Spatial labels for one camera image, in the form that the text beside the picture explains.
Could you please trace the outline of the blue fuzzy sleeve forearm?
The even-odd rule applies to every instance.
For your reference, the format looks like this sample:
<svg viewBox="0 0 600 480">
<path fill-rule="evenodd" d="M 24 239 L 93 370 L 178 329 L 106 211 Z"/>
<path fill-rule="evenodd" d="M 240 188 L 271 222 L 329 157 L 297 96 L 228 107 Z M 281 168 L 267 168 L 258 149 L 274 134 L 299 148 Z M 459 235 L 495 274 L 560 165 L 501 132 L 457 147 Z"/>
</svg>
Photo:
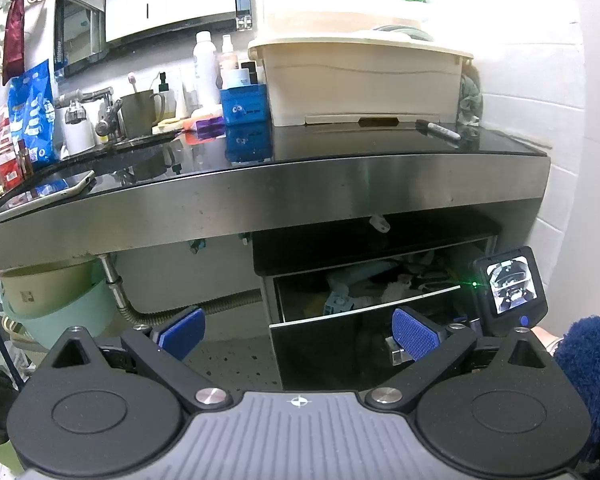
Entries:
<svg viewBox="0 0 600 480">
<path fill-rule="evenodd" d="M 586 458 L 596 463 L 592 477 L 600 479 L 600 316 L 571 325 L 558 344 L 554 359 L 577 389 L 591 417 Z"/>
</svg>

